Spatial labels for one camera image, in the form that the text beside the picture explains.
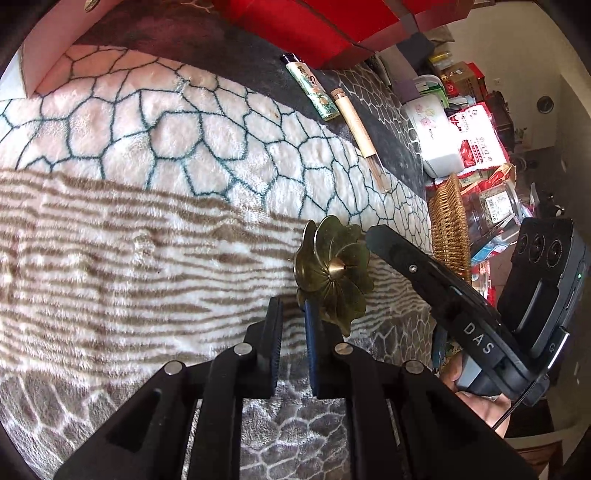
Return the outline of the person right hand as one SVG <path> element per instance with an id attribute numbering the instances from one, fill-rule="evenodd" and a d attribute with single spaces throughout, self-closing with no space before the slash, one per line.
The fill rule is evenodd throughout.
<path id="1" fill-rule="evenodd" d="M 511 400 L 504 394 L 495 400 L 460 391 L 457 387 L 463 370 L 463 355 L 454 355 L 440 372 L 440 379 L 456 396 L 471 408 L 487 425 L 493 427 L 498 420 L 511 408 Z"/>

